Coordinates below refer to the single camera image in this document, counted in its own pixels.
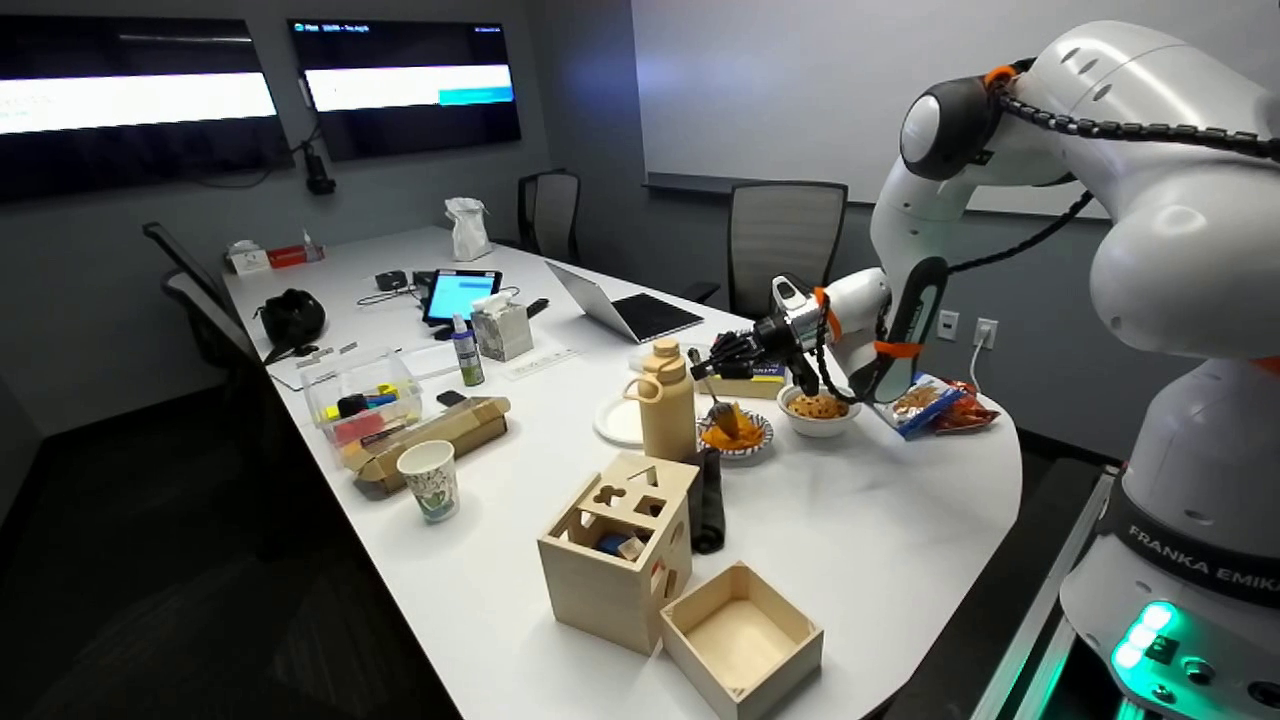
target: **gray wall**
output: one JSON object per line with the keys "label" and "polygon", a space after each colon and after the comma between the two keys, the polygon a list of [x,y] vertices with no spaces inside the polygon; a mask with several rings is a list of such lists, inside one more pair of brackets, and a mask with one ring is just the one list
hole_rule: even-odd
{"label": "gray wall", "polygon": [[31,471],[37,450],[40,434],[0,376],[0,526]]}
{"label": "gray wall", "polygon": [[[641,251],[641,279],[684,288],[724,274],[718,195],[645,187],[633,4],[539,0],[531,13],[543,61],[550,143],[586,175],[579,239]],[[867,210],[848,210],[837,274],[867,267]],[[958,260],[1003,247],[1045,221],[969,218]],[[1002,347],[982,359],[984,392],[1025,429],[1129,458],[1147,395],[1189,364],[1122,347],[1090,306],[1090,260],[1106,223],[1074,223],[1032,258],[960,275],[947,307],[1002,319]],[[930,367],[964,376],[969,345],[937,345]]]}
{"label": "gray wall", "polygon": [[519,0],[7,0],[4,13],[247,17],[294,143],[307,136],[314,115],[294,80],[284,17],[504,22],[524,121],[524,142],[504,150],[331,166],[337,195],[307,195],[306,173],[294,167],[256,187],[160,184],[4,205],[0,347],[7,383],[44,435],[217,383],[182,307],[160,291],[172,263],[142,237],[143,221],[166,221],[207,267],[236,237],[297,246],[307,227],[337,246],[441,223],[441,202],[455,191],[488,202],[494,237],[514,237],[515,175],[550,167]]}

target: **whiteboard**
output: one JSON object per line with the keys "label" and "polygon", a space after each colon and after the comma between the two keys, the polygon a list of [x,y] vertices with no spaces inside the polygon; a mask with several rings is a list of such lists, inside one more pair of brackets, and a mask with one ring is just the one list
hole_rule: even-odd
{"label": "whiteboard", "polygon": [[[1280,89],[1275,0],[633,0],[645,173],[837,179],[872,205],[906,110],[1090,22],[1182,38]],[[972,210],[1056,218],[1077,187],[984,187]]]}

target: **floor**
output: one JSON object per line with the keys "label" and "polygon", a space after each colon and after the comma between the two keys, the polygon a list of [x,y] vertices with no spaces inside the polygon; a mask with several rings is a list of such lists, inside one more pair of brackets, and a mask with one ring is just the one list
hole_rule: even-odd
{"label": "floor", "polygon": [[[455,716],[307,462],[242,458],[219,392],[44,446],[0,534],[0,716]],[[969,716],[1090,493],[1063,458],[1025,442],[1025,522],[880,716]]]}

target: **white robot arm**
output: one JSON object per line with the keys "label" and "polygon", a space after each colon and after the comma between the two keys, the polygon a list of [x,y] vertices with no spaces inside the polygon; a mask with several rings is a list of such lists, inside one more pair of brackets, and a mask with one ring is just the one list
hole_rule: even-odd
{"label": "white robot arm", "polygon": [[1280,716],[1280,99],[1138,25],[1081,25],[1032,66],[930,89],[876,202],[885,267],[777,279],[772,347],[837,392],[906,387],[982,184],[1077,175],[1113,218],[1093,306],[1124,345],[1203,359],[1165,387],[1099,540],[1063,582],[1116,689],[1170,716]]}

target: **cup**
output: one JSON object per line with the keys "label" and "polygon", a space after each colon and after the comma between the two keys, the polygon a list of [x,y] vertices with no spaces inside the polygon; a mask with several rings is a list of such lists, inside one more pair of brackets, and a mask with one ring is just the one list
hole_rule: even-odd
{"label": "cup", "polygon": [[430,526],[444,526],[455,509],[455,465],[450,442],[421,442],[398,458],[398,471],[424,509]]}

